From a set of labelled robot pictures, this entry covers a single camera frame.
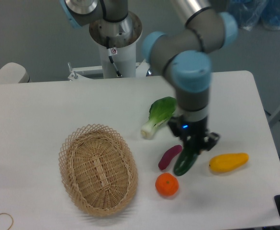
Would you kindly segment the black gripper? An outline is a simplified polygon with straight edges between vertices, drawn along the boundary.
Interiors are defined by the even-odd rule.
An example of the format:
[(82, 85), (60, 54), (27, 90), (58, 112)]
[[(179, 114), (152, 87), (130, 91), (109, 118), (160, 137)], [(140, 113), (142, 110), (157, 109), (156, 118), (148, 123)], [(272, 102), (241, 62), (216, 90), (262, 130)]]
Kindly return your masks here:
[(175, 137), (180, 138), (183, 146), (192, 137), (199, 137), (199, 153), (210, 151), (219, 141), (220, 135), (207, 131), (208, 117), (200, 121), (190, 122), (184, 116), (173, 116), (168, 121), (168, 126)]

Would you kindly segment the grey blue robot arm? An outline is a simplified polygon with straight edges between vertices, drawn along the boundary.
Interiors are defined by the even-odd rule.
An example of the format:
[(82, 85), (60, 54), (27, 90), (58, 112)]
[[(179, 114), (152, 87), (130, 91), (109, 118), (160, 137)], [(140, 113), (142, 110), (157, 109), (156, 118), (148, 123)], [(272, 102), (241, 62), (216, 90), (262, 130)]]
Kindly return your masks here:
[[(72, 26), (89, 25), (91, 38), (100, 47), (103, 76), (135, 76), (135, 44), (142, 25), (125, 0), (63, 0), (61, 6)], [(184, 149), (210, 150), (217, 134), (207, 129), (211, 62), (208, 54), (232, 43), (237, 24), (229, 13), (217, 13), (207, 0), (172, 2), (184, 30), (169, 36), (150, 33), (142, 53), (153, 70), (174, 88), (178, 113), (169, 121)]]

